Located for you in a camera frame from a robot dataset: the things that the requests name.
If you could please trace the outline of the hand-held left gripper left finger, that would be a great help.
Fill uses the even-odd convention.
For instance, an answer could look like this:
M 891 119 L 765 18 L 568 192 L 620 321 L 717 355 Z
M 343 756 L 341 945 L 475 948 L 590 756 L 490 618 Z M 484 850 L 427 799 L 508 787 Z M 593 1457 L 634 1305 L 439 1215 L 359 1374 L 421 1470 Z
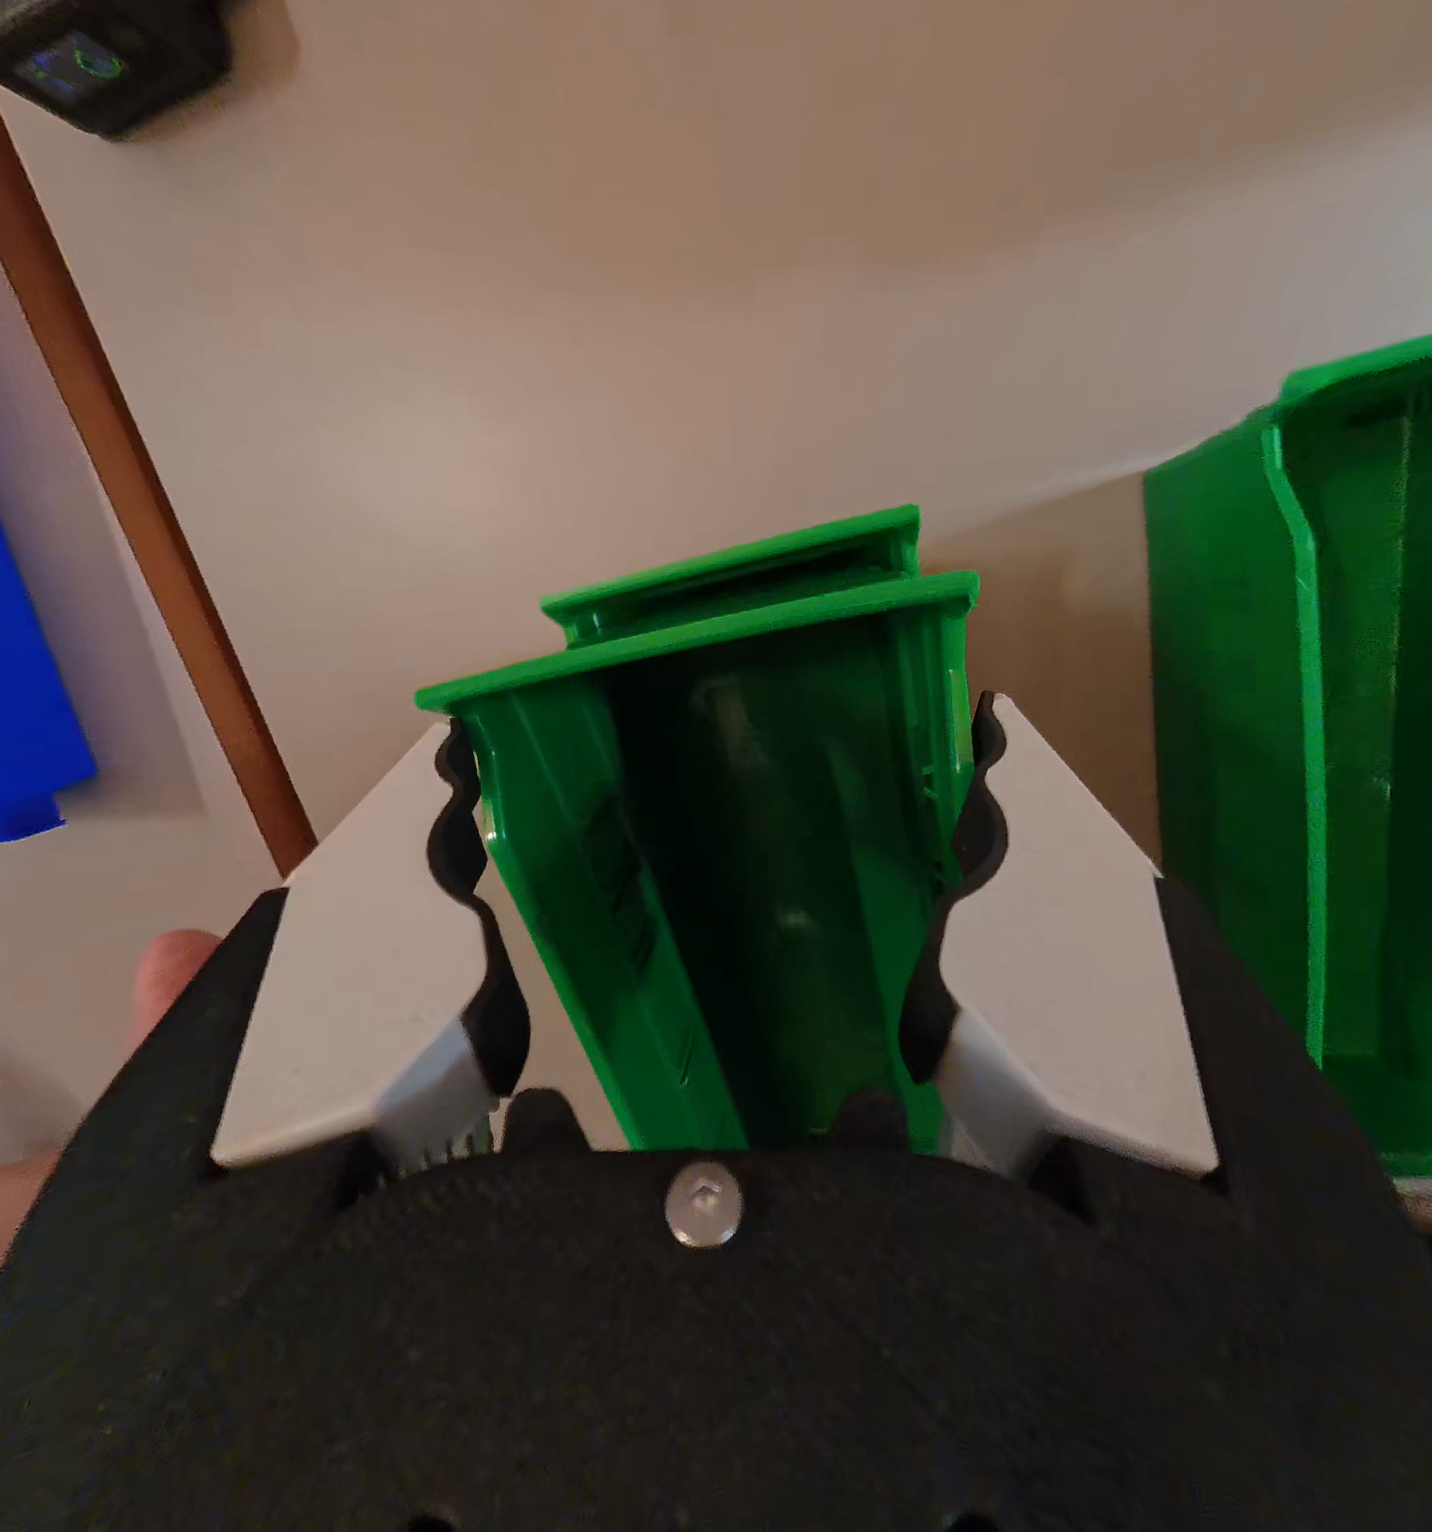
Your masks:
M 477 797 L 469 739 L 437 723 L 290 875 L 215 1164 L 353 1134 L 396 1172 L 487 1149 L 530 1018 L 477 892 Z

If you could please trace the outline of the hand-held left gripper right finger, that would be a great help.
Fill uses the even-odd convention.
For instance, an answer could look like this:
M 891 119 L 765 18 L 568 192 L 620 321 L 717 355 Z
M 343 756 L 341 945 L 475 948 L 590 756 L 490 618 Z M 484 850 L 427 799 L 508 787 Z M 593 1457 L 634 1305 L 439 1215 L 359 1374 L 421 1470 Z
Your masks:
M 1158 870 L 1017 704 L 983 693 L 974 772 L 898 1014 L 941 1150 L 1027 1177 L 1059 1139 L 1208 1177 L 1220 1152 Z

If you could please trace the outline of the green plastic bin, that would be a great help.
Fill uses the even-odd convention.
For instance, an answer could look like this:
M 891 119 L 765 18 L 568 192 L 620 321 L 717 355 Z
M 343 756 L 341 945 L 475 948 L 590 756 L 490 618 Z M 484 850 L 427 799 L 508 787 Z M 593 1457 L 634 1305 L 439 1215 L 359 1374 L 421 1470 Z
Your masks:
M 1432 335 L 1145 474 L 1165 872 L 1432 1179 Z
M 673 623 L 416 693 L 633 1150 L 939 1149 L 898 1014 L 973 772 L 974 572 Z
M 920 573 L 920 509 L 900 505 L 782 532 L 540 602 L 570 650 Z

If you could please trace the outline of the grey desk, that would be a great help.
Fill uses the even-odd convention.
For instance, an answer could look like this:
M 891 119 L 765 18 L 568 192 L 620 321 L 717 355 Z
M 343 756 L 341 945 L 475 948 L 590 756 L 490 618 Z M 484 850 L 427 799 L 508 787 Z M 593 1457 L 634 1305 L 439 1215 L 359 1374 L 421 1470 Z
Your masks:
M 0 114 L 318 834 L 545 595 L 916 504 L 1160 852 L 1142 476 L 1432 335 L 1432 3 L 233 3 Z

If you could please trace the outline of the person's left hand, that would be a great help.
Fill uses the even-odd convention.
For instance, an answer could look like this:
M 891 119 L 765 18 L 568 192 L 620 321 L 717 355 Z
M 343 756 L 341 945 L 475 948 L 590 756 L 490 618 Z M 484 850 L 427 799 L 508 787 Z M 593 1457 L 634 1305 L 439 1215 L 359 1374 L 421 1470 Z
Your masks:
M 202 930 L 172 930 L 146 948 L 131 986 L 131 1023 L 122 1061 L 147 1038 L 207 963 L 220 938 Z M 13 1238 L 51 1175 L 58 1150 L 0 1164 L 0 1266 Z

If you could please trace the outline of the wood-edged grey table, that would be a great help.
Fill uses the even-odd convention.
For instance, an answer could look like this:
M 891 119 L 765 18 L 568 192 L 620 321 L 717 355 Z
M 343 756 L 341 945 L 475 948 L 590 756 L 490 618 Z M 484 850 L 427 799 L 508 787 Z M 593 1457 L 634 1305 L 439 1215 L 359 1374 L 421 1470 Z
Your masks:
M 0 844 L 0 1164 L 109 1079 L 131 968 L 315 847 L 0 91 L 0 517 L 99 772 Z

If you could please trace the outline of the black timer display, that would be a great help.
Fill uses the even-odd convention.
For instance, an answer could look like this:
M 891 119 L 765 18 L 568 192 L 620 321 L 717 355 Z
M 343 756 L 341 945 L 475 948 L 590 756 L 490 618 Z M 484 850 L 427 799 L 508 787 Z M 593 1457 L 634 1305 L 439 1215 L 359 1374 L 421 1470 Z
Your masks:
M 0 1 L 0 86 L 117 139 L 230 74 L 220 1 Z

